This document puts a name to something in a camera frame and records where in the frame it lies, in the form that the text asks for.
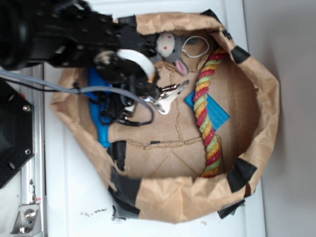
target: red green yellow rope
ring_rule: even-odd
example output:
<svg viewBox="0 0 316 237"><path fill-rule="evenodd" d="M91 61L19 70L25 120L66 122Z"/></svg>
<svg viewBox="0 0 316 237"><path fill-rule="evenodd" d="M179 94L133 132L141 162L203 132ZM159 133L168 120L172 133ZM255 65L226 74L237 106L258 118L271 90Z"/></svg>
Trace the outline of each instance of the red green yellow rope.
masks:
<svg viewBox="0 0 316 237"><path fill-rule="evenodd" d="M202 133L202 138L206 146L206 168L201 174L202 177L215 177L220 165L221 151L215 136L212 121L208 115L207 109L207 93L211 84L211 79L218 65L227 57L227 53L219 48L213 52L204 65L196 85L196 93L194 95L194 112L197 118L197 125Z"/></svg>

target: blue block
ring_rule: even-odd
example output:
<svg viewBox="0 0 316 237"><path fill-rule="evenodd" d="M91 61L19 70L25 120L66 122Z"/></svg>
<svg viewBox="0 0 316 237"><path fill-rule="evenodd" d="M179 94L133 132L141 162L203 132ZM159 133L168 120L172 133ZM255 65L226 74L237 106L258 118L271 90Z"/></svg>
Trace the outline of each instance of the blue block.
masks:
<svg viewBox="0 0 316 237"><path fill-rule="evenodd" d="M191 109L193 109L194 94L194 92L191 93L185 99L185 102L191 107ZM229 114L227 114L225 110L223 110L223 108L209 95L207 95L207 109L209 118L212 121L215 131L218 130L230 118Z"/></svg>

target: gray cable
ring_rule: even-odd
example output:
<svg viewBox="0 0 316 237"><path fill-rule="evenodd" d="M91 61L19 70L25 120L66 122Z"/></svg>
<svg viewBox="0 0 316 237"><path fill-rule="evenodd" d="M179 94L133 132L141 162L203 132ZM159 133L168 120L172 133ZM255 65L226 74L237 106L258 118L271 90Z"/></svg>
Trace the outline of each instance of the gray cable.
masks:
<svg viewBox="0 0 316 237"><path fill-rule="evenodd" d="M113 87L109 87L109 86L87 86L87 87L82 87L82 88L66 88L60 85L56 85L44 80L40 80L40 79L36 79L33 77L29 77L29 76L25 76L25 75L20 75L20 74L16 74L16 73L11 73L5 70L0 70L0 77L3 77L5 79L12 79L12 80L17 80L17 81L24 81L24 82L29 82L29 83L34 83L34 84L38 84L38 85L43 85L43 86L47 86L50 87L52 89L58 90L60 92L65 92L65 93L69 93L69 94L80 94L80 93L89 93L89 92L96 92L96 91L107 91L107 92L113 92L113 93L117 93L120 95L124 95L128 98L131 98L133 100L135 100L136 102L142 104L146 109L148 109L151 113L151 120L148 122L144 122L141 124L149 124L154 120L154 111L153 109L142 99L140 99L138 96L134 95L133 93L127 91L127 90L122 90L122 89L118 89L118 88L113 88Z"/></svg>

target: metal keys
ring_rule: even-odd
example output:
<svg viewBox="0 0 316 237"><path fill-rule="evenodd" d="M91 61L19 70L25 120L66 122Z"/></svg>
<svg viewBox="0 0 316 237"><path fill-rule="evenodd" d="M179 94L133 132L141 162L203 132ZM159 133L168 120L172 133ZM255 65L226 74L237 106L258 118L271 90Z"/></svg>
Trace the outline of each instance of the metal keys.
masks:
<svg viewBox="0 0 316 237"><path fill-rule="evenodd" d="M162 89L160 98L158 100L151 101L153 106L158 110L159 113L166 115L170 112L171 103L183 89L189 84L189 80L186 80L181 85L171 85Z"/></svg>

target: metal bracket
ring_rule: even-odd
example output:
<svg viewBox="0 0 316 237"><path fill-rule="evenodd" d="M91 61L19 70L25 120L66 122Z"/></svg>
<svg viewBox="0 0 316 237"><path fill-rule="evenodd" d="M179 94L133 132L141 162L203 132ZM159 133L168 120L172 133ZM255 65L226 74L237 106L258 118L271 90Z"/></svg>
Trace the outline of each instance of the metal bracket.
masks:
<svg viewBox="0 0 316 237"><path fill-rule="evenodd" d="M10 236L32 237L39 232L41 232L40 205L21 205Z"/></svg>
<svg viewBox="0 0 316 237"><path fill-rule="evenodd" d="M34 107L0 80L0 189L33 156Z"/></svg>

